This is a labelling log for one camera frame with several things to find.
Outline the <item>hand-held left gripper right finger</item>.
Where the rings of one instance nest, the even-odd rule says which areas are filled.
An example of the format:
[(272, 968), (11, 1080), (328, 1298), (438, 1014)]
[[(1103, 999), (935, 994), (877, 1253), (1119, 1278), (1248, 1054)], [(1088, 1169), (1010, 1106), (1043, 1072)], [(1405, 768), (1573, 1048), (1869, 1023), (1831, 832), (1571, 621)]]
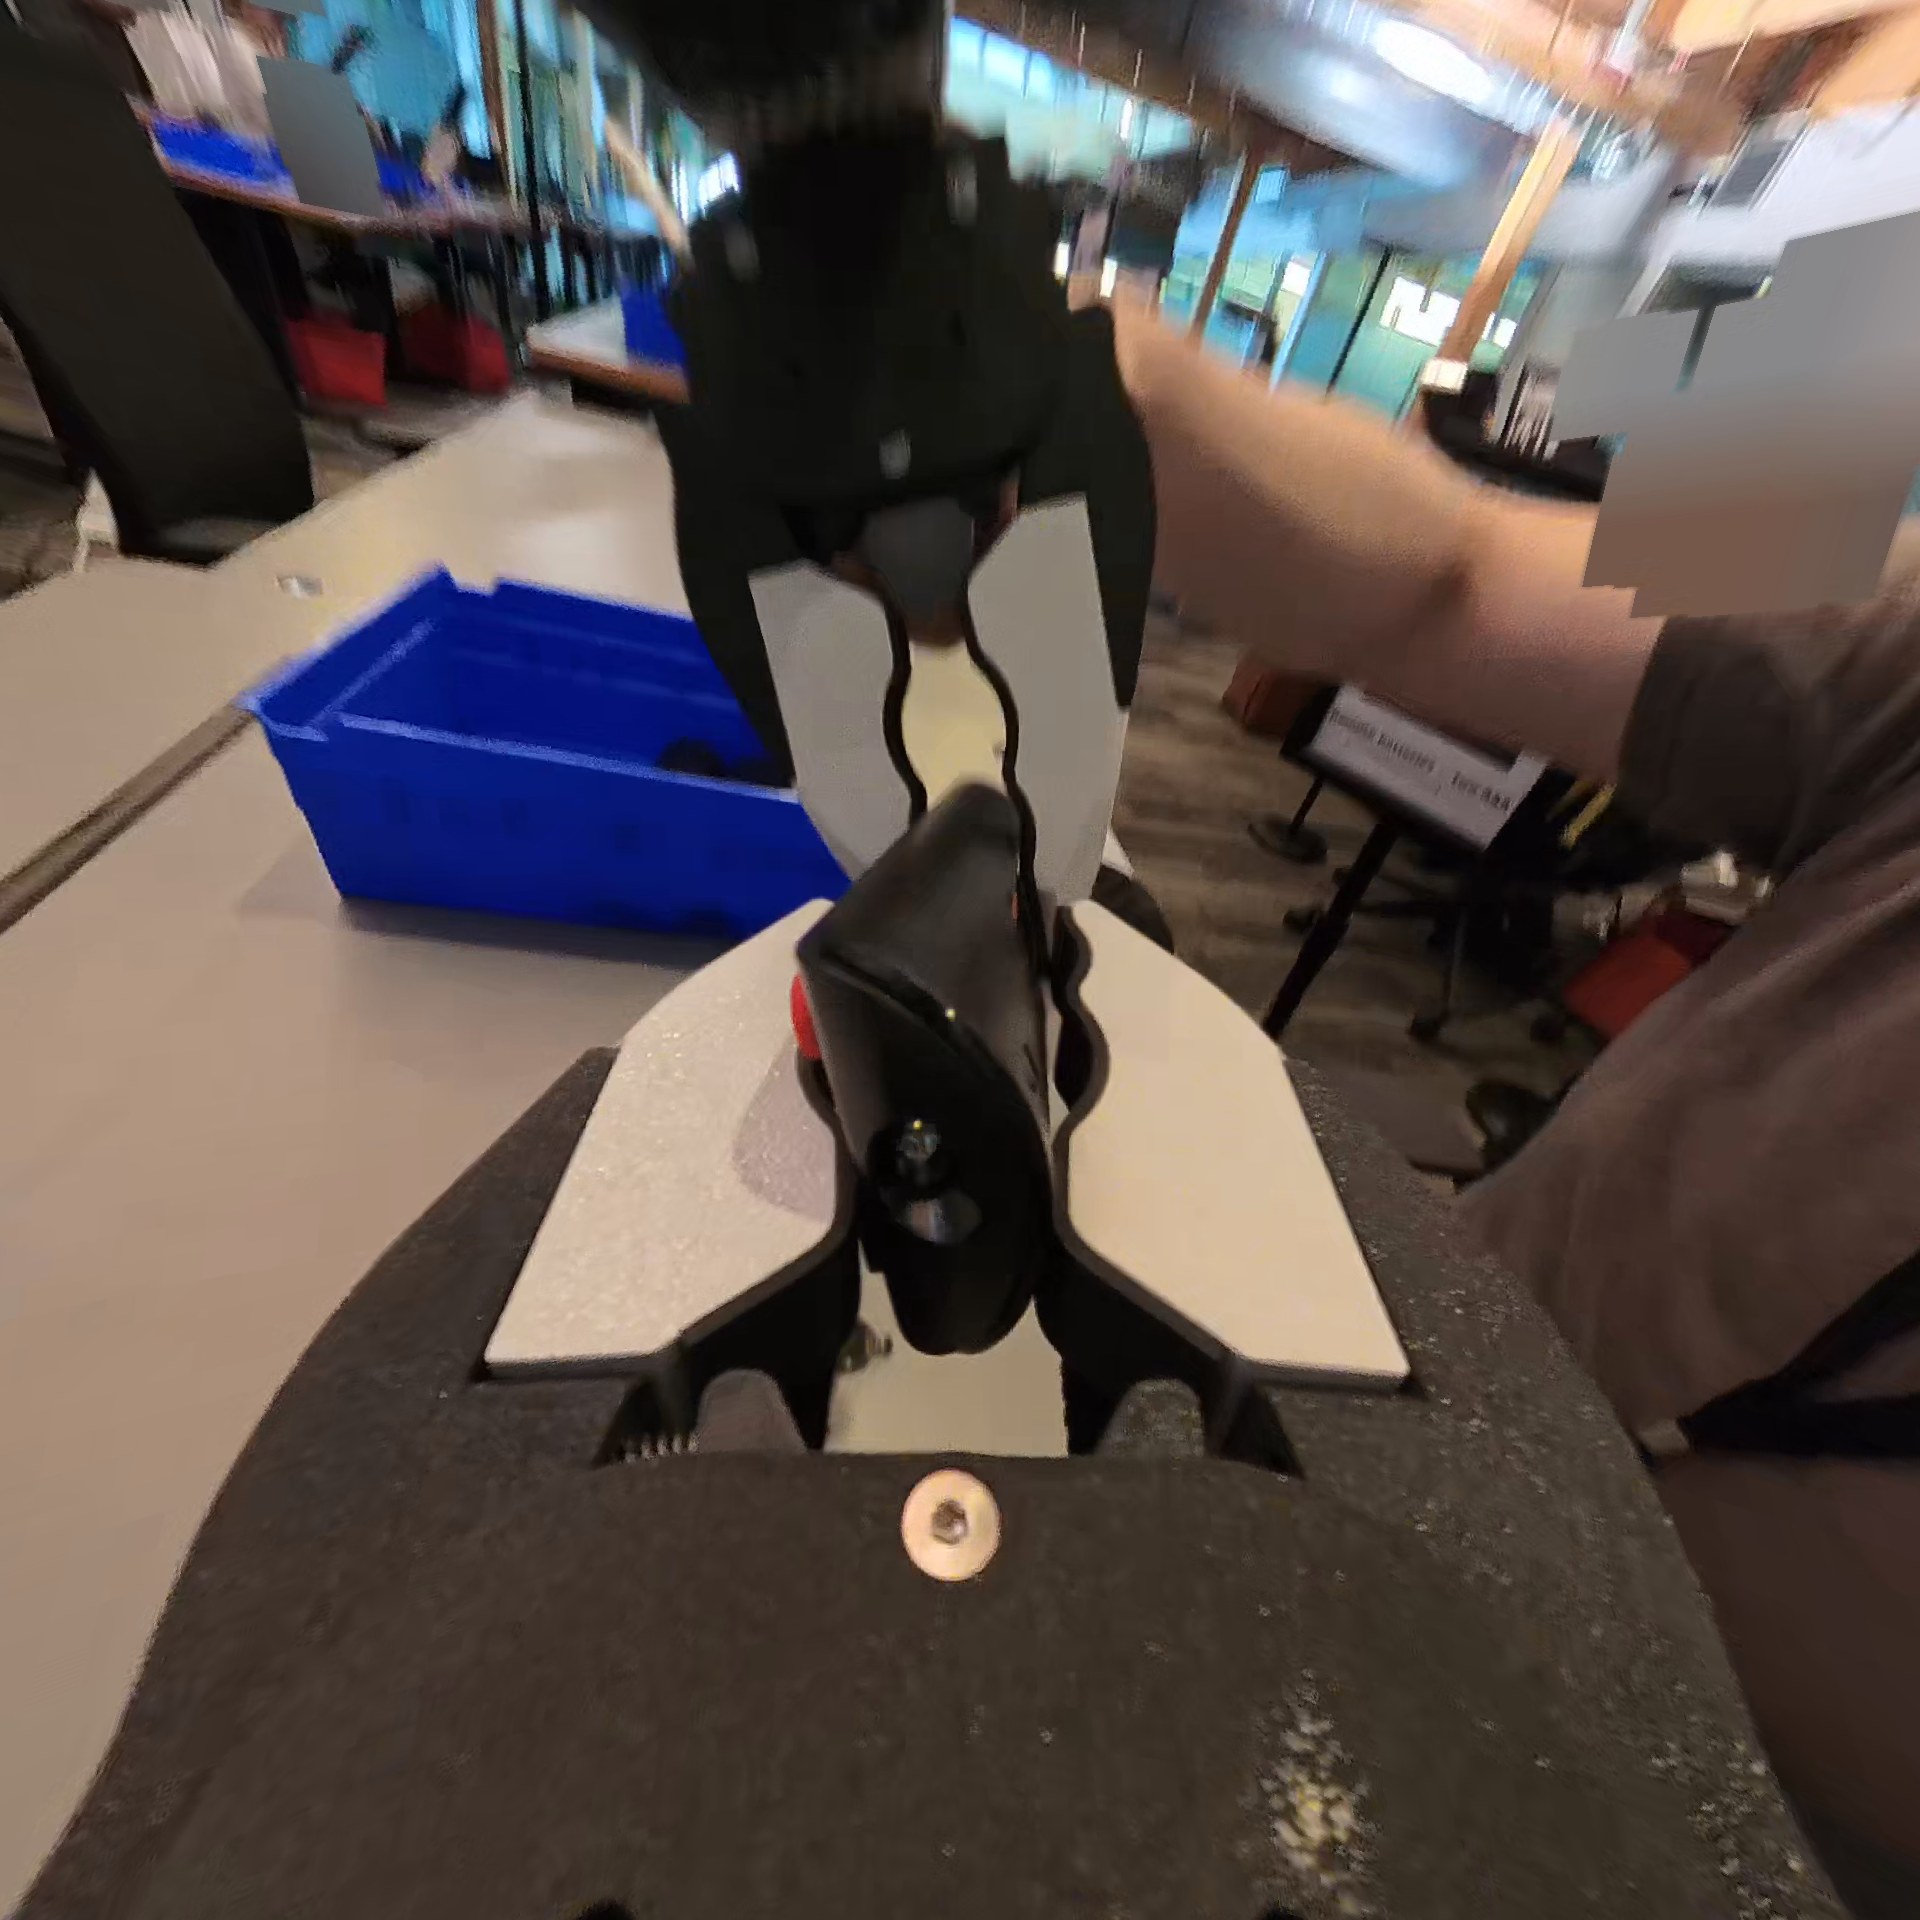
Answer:
[(1051, 985), (1057, 1251), (1039, 1327), (1103, 1389), (1405, 1389), (1415, 1361), (1284, 1053), (1110, 909)]

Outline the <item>red storage bin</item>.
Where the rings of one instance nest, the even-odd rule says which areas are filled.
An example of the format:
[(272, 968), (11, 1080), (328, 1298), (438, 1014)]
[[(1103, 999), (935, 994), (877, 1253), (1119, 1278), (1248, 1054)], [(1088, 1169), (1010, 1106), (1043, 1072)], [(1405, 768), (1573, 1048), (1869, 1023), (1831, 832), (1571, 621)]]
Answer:
[(326, 406), (387, 406), (387, 331), (312, 312), (281, 323), (300, 393)]
[(467, 393), (505, 393), (515, 387), (505, 337), (478, 312), (456, 312), (442, 300), (401, 314), (401, 348), (420, 380)]

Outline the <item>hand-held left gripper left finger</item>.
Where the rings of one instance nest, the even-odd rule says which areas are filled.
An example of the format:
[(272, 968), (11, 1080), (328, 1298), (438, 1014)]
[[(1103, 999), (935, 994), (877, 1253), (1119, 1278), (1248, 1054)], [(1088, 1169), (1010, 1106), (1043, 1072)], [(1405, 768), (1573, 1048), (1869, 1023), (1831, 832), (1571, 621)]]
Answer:
[(845, 1145), (802, 1072), (785, 916), (629, 1028), (486, 1337), (491, 1378), (830, 1375), (860, 1307)]

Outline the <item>black office chair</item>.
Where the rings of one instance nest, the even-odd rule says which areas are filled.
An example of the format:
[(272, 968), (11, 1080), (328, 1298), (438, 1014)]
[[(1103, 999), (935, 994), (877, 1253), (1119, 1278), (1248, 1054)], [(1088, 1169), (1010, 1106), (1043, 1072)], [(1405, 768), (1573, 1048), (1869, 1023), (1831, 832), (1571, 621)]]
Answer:
[(317, 507), (295, 392), (99, 67), (4, 20), (0, 309), (124, 557), (212, 571)]

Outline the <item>white tag sign board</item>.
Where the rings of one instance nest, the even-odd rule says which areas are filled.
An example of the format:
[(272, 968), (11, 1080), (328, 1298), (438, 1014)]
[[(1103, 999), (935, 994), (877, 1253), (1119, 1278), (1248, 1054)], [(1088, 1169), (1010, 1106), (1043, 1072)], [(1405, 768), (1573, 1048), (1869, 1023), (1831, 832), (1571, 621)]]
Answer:
[(1489, 852), (1552, 775), (1544, 756), (1453, 738), (1356, 687), (1317, 688), (1278, 753), (1380, 823), (1463, 852)]

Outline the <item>blue plastic bin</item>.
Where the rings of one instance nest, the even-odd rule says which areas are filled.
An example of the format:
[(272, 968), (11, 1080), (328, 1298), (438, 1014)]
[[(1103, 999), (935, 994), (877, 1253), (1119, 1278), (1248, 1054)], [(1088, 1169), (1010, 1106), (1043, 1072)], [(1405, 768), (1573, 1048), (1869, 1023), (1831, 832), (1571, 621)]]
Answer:
[(243, 706), (355, 903), (740, 941), (847, 890), (674, 609), (434, 571)]

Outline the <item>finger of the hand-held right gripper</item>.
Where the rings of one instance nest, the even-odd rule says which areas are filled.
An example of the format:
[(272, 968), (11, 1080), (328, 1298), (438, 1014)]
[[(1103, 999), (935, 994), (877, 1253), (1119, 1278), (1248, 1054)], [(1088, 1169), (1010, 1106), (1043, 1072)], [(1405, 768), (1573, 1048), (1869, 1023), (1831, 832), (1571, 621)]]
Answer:
[(1043, 903), (1092, 896), (1114, 837), (1126, 706), (1084, 499), (1024, 507), (968, 577), (971, 640), (1016, 706), (1016, 785)]
[(847, 878), (869, 873), (921, 815), (903, 734), (904, 669), (890, 609), (810, 562), (748, 577), (798, 796)]

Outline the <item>brown box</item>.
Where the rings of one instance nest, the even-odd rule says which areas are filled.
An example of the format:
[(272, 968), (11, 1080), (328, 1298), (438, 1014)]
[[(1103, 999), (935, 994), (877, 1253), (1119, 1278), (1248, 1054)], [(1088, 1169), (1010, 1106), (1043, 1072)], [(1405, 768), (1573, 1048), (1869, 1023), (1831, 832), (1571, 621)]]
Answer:
[(1616, 930), (1594, 960), (1571, 972), (1560, 990), (1560, 1011), (1602, 1042), (1612, 1042), (1652, 1000), (1702, 968), (1735, 930), (1736, 926), (1687, 905), (1658, 905), (1640, 921)]

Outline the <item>person's torso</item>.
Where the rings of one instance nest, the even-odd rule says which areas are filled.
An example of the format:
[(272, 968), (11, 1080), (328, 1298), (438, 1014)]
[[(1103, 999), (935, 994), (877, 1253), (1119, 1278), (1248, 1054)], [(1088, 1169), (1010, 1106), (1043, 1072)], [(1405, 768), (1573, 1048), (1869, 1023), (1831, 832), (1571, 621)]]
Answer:
[[(1771, 896), (1463, 1204), (1640, 1441), (1916, 1253), (1916, 766), (1916, 565), (1860, 608), (1664, 628), (1621, 800)], [(1916, 1454), (1685, 1448), (1652, 1486), (1841, 1895), (1916, 1915)]]

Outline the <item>person's right forearm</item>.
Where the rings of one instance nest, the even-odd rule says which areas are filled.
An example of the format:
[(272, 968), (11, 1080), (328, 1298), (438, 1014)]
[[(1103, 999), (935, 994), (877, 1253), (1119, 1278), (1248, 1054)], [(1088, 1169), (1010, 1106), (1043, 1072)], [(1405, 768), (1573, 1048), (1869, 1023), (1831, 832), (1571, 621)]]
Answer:
[(1110, 300), (1155, 470), (1155, 587), (1267, 665), (1616, 781), (1658, 620), (1588, 587), (1594, 509), (1482, 484), (1331, 393)]

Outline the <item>black remote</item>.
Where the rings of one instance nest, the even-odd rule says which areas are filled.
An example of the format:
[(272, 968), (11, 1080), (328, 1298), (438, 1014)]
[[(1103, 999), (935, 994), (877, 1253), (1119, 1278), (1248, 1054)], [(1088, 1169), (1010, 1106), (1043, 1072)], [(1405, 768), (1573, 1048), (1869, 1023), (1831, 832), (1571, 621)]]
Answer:
[(798, 982), (898, 1334), (984, 1355), (1034, 1312), (1068, 1361), (1047, 934), (1016, 796), (948, 789), (798, 940)]

